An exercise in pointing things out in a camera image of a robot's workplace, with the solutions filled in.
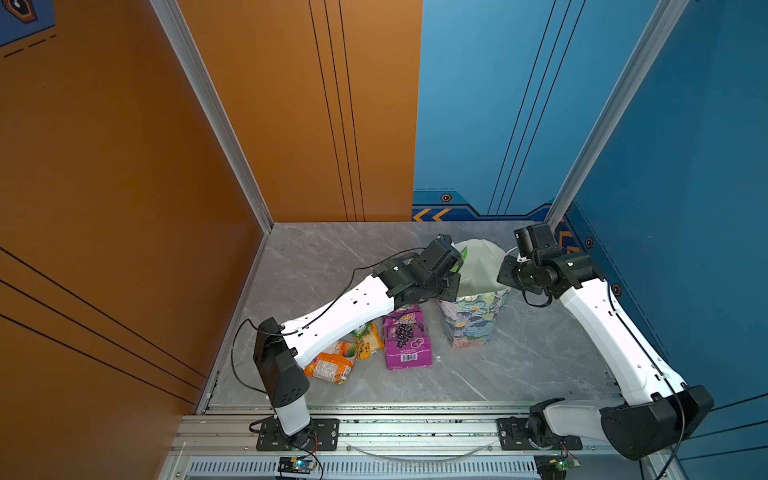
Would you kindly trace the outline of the green Lays chips bag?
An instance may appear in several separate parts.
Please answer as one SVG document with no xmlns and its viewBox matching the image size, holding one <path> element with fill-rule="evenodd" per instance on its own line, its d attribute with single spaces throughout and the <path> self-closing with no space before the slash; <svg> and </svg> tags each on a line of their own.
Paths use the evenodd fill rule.
<svg viewBox="0 0 768 480">
<path fill-rule="evenodd" d="M 468 256 L 468 247 L 467 246 L 462 247 L 462 249 L 460 250 L 460 255 L 461 255 L 461 261 L 460 261 L 460 264 L 456 267 L 456 269 L 455 269 L 456 271 L 461 269 L 461 267 L 463 266 L 463 264 L 464 264 L 464 262 L 465 262 L 465 260 L 466 260 L 466 258 Z"/>
</svg>

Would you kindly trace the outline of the colourful white paper bag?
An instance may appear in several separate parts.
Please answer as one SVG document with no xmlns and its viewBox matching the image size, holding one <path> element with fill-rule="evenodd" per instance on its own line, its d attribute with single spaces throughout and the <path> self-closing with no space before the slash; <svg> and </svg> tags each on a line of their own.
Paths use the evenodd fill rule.
<svg viewBox="0 0 768 480">
<path fill-rule="evenodd" d="M 486 344 L 495 331 L 497 315 L 505 304 L 510 287 L 496 281 L 506 252 L 495 243 L 470 239 L 455 244 L 468 256 L 458 270 L 461 278 L 454 301 L 438 301 L 444 330 L 454 349 Z"/>
</svg>

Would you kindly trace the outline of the purple grape candy bag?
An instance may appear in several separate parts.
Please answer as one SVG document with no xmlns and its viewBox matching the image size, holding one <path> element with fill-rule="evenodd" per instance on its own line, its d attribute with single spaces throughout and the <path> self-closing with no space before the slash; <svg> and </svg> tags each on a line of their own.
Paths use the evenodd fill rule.
<svg viewBox="0 0 768 480">
<path fill-rule="evenodd" d="M 383 318 L 386 367 L 390 371 L 429 367 L 433 349 L 424 313 L 418 305 L 398 309 Z"/>
</svg>

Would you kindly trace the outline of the orange snack bag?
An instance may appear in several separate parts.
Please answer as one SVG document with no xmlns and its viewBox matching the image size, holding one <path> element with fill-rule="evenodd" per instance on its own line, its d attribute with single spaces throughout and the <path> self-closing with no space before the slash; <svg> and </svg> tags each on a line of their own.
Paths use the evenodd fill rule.
<svg viewBox="0 0 768 480">
<path fill-rule="evenodd" d="M 305 368 L 304 374 L 335 384 L 345 383 L 358 358 L 357 345 L 338 340 L 319 353 Z"/>
</svg>

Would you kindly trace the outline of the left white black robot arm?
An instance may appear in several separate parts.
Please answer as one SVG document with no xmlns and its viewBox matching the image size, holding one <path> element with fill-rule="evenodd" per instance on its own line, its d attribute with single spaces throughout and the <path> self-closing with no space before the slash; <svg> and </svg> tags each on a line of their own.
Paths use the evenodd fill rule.
<svg viewBox="0 0 768 480">
<path fill-rule="evenodd" d="M 448 235 L 426 247 L 399 252 L 372 266 L 360 283 L 318 309 L 282 324 L 273 318 L 257 327 L 253 361 L 282 433 L 291 438 L 309 431 L 303 369 L 323 350 L 353 330 L 403 307 L 431 299 L 457 297 L 463 264 Z"/>
</svg>

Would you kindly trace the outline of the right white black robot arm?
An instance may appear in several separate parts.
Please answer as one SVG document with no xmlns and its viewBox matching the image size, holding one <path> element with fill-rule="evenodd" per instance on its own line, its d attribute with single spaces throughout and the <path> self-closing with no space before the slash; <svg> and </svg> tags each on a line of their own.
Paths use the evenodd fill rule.
<svg viewBox="0 0 768 480">
<path fill-rule="evenodd" d="M 566 437 L 589 438 L 639 460 L 667 447 L 678 450 L 712 410 L 708 390 L 688 385 L 651 346 L 588 255 L 508 255 L 498 281 L 524 294 L 545 293 L 570 311 L 622 397 L 619 404 L 554 398 L 532 406 L 526 428 L 533 445 L 547 449 Z"/>
</svg>

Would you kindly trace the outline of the small orange yellow snack pack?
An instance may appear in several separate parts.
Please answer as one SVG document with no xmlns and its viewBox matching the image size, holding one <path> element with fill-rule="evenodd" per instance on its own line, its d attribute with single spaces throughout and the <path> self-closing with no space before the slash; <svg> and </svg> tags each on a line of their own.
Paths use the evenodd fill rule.
<svg viewBox="0 0 768 480">
<path fill-rule="evenodd" d="M 358 358 L 366 360 L 373 354 L 383 351 L 385 346 L 375 321 L 370 321 L 352 332 L 354 337 Z"/>
</svg>

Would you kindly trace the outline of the right green circuit board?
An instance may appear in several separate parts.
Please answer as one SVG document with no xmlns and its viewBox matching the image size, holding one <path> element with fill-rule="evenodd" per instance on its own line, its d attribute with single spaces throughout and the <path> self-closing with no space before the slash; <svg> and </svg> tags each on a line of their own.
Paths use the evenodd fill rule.
<svg viewBox="0 0 768 480">
<path fill-rule="evenodd" d="M 536 470 L 542 480 L 566 480 L 568 472 L 581 467 L 573 456 L 535 456 Z"/>
</svg>

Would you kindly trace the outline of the green circuit board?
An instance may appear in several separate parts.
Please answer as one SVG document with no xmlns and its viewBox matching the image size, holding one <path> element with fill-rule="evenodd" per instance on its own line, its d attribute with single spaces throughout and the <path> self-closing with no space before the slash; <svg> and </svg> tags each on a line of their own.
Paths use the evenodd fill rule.
<svg viewBox="0 0 768 480">
<path fill-rule="evenodd" d="M 319 463 L 311 457 L 279 458 L 276 467 L 277 479 L 310 479 L 320 473 Z"/>
<path fill-rule="evenodd" d="M 568 472 L 581 467 L 573 456 L 535 456 L 536 470 L 542 480 L 566 480 Z"/>
</svg>

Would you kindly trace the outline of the left green circuit board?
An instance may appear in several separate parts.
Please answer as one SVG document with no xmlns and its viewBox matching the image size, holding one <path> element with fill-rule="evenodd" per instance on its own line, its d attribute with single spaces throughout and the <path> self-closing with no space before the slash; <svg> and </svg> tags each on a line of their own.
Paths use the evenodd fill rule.
<svg viewBox="0 0 768 480">
<path fill-rule="evenodd" d="M 311 457 L 279 458 L 276 467 L 277 479 L 310 479 L 320 473 L 319 463 Z"/>
</svg>

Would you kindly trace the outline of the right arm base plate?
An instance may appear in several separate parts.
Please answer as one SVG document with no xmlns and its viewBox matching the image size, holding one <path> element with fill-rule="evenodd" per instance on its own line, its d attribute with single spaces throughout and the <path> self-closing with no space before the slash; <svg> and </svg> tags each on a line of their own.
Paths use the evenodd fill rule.
<svg viewBox="0 0 768 480">
<path fill-rule="evenodd" d="M 503 451 L 548 451 L 548 450 L 582 450 L 583 443 L 576 436 L 545 435 L 539 440 L 534 439 L 534 433 L 528 428 L 528 420 L 519 417 L 506 417 L 496 420 L 497 436 Z"/>
</svg>

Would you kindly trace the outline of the aluminium rail frame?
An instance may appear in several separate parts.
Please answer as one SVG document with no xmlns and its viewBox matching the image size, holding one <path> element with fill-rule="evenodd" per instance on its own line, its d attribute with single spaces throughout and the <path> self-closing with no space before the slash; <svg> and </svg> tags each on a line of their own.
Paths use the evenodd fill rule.
<svg viewBox="0 0 768 480">
<path fill-rule="evenodd" d="M 567 479 L 682 479 L 667 454 L 640 461 L 608 443 L 583 439 L 583 449 L 503 451 L 496 420 L 526 419 L 519 402 L 324 405 L 312 418 L 340 422 L 335 451 L 298 450 L 319 463 L 312 479 L 541 479 L 535 456 L 573 456 L 581 467 Z M 258 451 L 252 422 L 272 417 L 267 407 L 211 408 L 186 416 L 159 473 L 161 479 L 277 479 L 287 451 Z"/>
</svg>

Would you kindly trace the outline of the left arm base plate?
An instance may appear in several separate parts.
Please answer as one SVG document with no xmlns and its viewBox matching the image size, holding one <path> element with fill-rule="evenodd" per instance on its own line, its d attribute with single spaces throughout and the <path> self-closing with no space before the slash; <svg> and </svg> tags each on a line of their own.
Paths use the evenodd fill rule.
<svg viewBox="0 0 768 480">
<path fill-rule="evenodd" d="M 252 422 L 249 430 L 256 435 L 258 451 L 335 451 L 340 422 L 335 418 L 311 418 L 308 426 L 298 433 L 287 435 L 276 417 Z"/>
</svg>

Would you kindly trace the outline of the right aluminium corner post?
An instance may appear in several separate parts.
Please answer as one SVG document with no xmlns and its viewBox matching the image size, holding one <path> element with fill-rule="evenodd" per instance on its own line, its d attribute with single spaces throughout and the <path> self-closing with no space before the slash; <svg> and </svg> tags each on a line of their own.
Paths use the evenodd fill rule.
<svg viewBox="0 0 768 480">
<path fill-rule="evenodd" d="M 545 219 L 551 232 L 565 216 L 688 4 L 688 0 L 657 3 L 552 203 Z"/>
</svg>

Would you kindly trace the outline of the aluminium corner post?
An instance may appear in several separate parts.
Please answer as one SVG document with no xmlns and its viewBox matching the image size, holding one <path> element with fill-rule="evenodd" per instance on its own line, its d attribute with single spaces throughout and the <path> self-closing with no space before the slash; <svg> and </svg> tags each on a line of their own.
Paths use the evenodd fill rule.
<svg viewBox="0 0 768 480">
<path fill-rule="evenodd" d="M 230 168 L 259 223 L 269 235 L 274 220 L 203 57 L 177 1 L 150 0 L 155 15 L 190 83 Z"/>
<path fill-rule="evenodd" d="M 551 232 L 565 216 L 688 4 L 688 0 L 657 3 L 552 203 L 545 219 Z"/>
</svg>

